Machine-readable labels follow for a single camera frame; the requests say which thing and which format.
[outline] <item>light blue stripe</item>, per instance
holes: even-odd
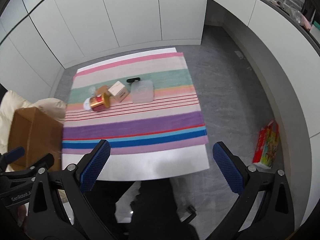
[[[105,140],[108,140],[108,142],[119,142],[119,141],[134,141],[134,140],[143,140],[143,139],[151,139],[151,138],[159,138],[159,137],[165,137],[165,136],[171,136],[171,135],[177,135],[177,134],[183,134],[183,133],[190,133],[190,132],[196,132],[196,131],[202,131],[206,130],[205,126],[201,127],[195,127],[195,128],[189,128],[179,131],[173,131],[173,132],[166,132],[166,133],[157,133],[157,134],[149,134],[149,135],[140,135],[140,136],[131,136],[131,137],[121,137],[121,138],[104,138]],[[63,140],[63,143],[98,143],[100,139],[98,140]]]

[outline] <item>blue stripe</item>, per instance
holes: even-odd
[[[205,126],[201,127],[194,127],[184,130],[172,131],[172,132],[165,132],[165,133],[156,133],[156,134],[148,134],[148,135],[139,135],[139,136],[130,136],[130,137],[121,137],[121,138],[103,138],[108,142],[119,142],[119,141],[133,141],[133,140],[143,140],[143,139],[150,139],[150,138],[157,138],[157,137],[166,137],[170,135],[177,135],[182,133],[189,133],[189,132],[196,132],[196,131],[203,131],[205,130]],[[97,140],[63,140],[63,143],[98,143],[100,139]]]
[[[158,144],[158,143],[167,143],[167,142],[186,140],[186,139],[196,138],[204,135],[207,135],[206,130],[170,135],[165,137],[149,138],[149,139],[143,139],[143,140],[116,141],[116,142],[110,142],[110,146],[111,148],[122,148],[122,147],[152,145],[152,144]],[[62,147],[64,149],[93,149],[95,146],[96,146],[95,142],[94,143],[62,143]]]

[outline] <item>small white box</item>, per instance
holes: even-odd
[[[111,95],[115,98],[116,101],[119,103],[125,99],[127,95],[129,95],[129,92],[124,84],[122,84],[120,81],[117,81],[112,87],[108,89]]]

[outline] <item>brown cardboard box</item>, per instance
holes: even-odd
[[[61,123],[36,107],[17,109],[11,124],[8,151],[22,146],[25,155],[16,160],[12,166],[16,170],[19,168],[18,165],[25,168],[47,153],[51,153],[54,165],[49,171],[61,170],[62,128]]]

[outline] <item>striped tablecloth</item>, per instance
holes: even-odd
[[[129,95],[121,103],[111,98],[111,107],[101,112],[83,109],[91,87],[110,87],[119,80],[130,91],[126,79],[137,76],[153,82],[153,102],[134,104]],[[208,142],[199,101],[182,53],[175,49],[155,50],[78,70],[64,123],[62,159],[68,161],[63,165],[70,163],[70,156],[81,157],[90,152],[100,139],[110,142],[111,156],[131,155],[131,158],[203,146]]]

